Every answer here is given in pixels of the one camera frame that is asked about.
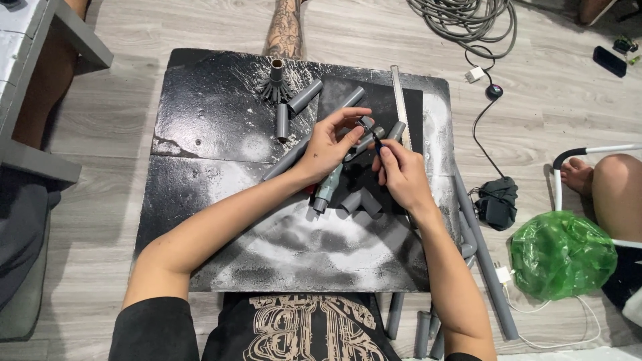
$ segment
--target laminate floor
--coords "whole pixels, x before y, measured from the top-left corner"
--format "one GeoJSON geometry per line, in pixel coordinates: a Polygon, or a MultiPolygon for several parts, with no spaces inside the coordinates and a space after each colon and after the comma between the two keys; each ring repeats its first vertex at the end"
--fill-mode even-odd
{"type": "MultiPolygon", "coordinates": [[[[642,141],[639,107],[642,71],[617,78],[591,60],[593,48],[610,47],[621,31],[638,36],[636,17],[622,28],[608,13],[593,28],[573,24],[573,8],[555,0],[562,15],[516,5],[515,48],[491,71],[505,95],[480,121],[478,139],[504,173],[519,185],[517,222],[503,232],[483,228],[495,261],[508,265],[507,239],[531,217],[551,209],[548,164],[580,146],[642,141]]],[[[173,48],[261,53],[274,0],[94,0],[87,22],[114,52],[110,69],[79,75],[57,121],[51,151],[83,164],[78,184],[63,193],[51,217],[51,238],[42,311],[28,342],[0,344],[0,360],[105,360],[114,320],[125,292],[143,199],[149,149],[164,68],[173,48]]],[[[508,24],[500,19],[494,32],[508,24]]],[[[432,33],[403,0],[309,0],[302,7],[306,60],[388,69],[445,78],[451,87],[456,160],[469,188],[498,175],[471,137],[471,124],[487,104],[486,80],[468,84],[471,67],[463,49],[432,33]]],[[[507,42],[491,44],[503,51],[507,42]]],[[[593,164],[598,157],[587,157],[593,164]]],[[[580,211],[578,197],[564,194],[565,208],[580,211]]],[[[479,270],[473,268],[485,291],[479,270]]],[[[518,307],[536,306],[510,287],[518,307]]],[[[562,349],[620,346],[640,341],[601,292],[584,296],[602,334],[594,342],[562,349]]],[[[190,295],[196,334],[203,346],[216,326],[216,294],[190,295]]],[[[418,310],[428,294],[406,296],[399,336],[402,357],[411,357],[418,310]]],[[[542,345],[590,339],[597,325],[576,299],[541,312],[514,312],[521,334],[542,345]]],[[[505,342],[491,312],[500,354],[538,352],[517,340],[505,342]]]]}

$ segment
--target bare foot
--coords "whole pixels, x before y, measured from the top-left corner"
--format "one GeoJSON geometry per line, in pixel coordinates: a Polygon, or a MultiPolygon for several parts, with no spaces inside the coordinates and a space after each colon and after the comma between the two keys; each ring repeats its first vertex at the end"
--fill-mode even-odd
{"type": "Polygon", "coordinates": [[[577,158],[562,164],[562,183],[586,198],[592,198],[593,168],[577,158]]]}

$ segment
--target printed graphic on shirt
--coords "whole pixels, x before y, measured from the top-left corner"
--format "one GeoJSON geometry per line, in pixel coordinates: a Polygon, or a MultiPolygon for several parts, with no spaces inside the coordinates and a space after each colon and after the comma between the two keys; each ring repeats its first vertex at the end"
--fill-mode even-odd
{"type": "MultiPolygon", "coordinates": [[[[315,361],[311,354],[312,313],[326,317],[327,356],[322,360],[385,361],[383,352],[359,324],[375,329],[370,311],[363,305],[337,296],[279,295],[250,298],[256,338],[243,352],[245,361],[315,361]]],[[[315,335],[315,339],[324,339],[315,335]]]]}

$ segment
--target coiled cable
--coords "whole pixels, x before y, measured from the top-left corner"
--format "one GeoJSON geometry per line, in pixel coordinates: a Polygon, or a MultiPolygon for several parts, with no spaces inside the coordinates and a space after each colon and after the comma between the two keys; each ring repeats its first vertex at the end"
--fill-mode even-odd
{"type": "Polygon", "coordinates": [[[421,16],[426,25],[440,37],[454,41],[464,49],[486,59],[505,57],[515,46],[517,39],[517,14],[512,0],[485,0],[483,15],[477,15],[482,0],[407,0],[410,8],[421,16]],[[498,37],[488,37],[495,20],[508,10],[510,24],[506,32],[498,37]],[[478,51],[468,43],[473,41],[499,42],[512,31],[508,49],[497,55],[478,51]]]}

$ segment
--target smartphone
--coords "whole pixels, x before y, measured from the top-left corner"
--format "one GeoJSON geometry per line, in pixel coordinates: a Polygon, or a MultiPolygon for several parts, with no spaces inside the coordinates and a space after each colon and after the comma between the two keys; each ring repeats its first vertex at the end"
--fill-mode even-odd
{"type": "Polygon", "coordinates": [[[627,63],[601,46],[593,50],[593,61],[620,78],[627,74],[627,63]]]}

